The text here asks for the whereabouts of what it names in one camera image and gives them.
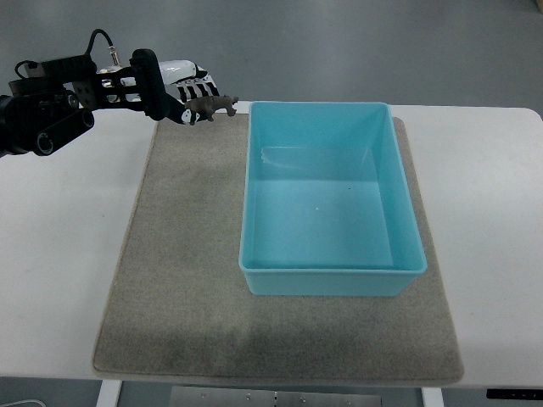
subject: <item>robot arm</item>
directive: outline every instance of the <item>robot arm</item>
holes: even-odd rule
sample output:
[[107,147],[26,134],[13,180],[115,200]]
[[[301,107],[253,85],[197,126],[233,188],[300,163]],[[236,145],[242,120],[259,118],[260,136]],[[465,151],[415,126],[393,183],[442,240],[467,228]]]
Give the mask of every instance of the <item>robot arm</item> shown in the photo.
[[[114,65],[97,73],[90,52],[98,33],[108,40]],[[27,77],[18,71],[23,65]],[[123,68],[102,30],[93,32],[82,55],[41,63],[23,61],[15,72],[20,79],[9,82],[13,96],[0,96],[0,157],[30,151],[49,155],[92,129],[92,111],[97,109],[143,111],[153,120],[167,117],[179,124],[206,119],[165,91],[165,81],[180,86],[207,77],[206,71],[189,61],[171,61],[161,67],[150,49],[134,51],[130,66]],[[67,83],[74,91],[64,87]]]

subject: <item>plastic container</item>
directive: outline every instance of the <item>plastic container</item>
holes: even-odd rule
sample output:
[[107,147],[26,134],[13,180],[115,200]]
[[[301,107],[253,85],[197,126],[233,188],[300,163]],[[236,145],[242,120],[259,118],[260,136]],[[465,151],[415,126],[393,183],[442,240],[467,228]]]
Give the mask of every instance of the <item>plastic container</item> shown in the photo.
[[388,105],[251,104],[239,265],[260,295],[393,296],[426,270]]

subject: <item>toy animal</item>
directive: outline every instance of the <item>toy animal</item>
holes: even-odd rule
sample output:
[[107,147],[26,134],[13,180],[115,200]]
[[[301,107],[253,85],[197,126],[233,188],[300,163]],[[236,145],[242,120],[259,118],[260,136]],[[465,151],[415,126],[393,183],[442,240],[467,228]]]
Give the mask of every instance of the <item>toy animal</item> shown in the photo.
[[213,114],[218,109],[226,109],[229,116],[236,114],[236,109],[232,106],[239,98],[236,96],[230,98],[229,96],[203,96],[201,98],[195,98],[185,102],[185,107],[191,109],[194,113],[198,113],[205,116],[207,120],[213,121]]

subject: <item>white table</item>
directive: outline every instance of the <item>white table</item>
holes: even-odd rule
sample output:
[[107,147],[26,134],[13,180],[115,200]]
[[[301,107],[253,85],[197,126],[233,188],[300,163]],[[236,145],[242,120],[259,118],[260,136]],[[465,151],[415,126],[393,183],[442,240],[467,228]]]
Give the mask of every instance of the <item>white table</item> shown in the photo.
[[[51,157],[0,159],[2,376],[95,378],[92,348],[155,123],[94,113],[94,129]],[[457,386],[540,387],[541,118],[500,108],[392,113],[406,123],[462,352]]]

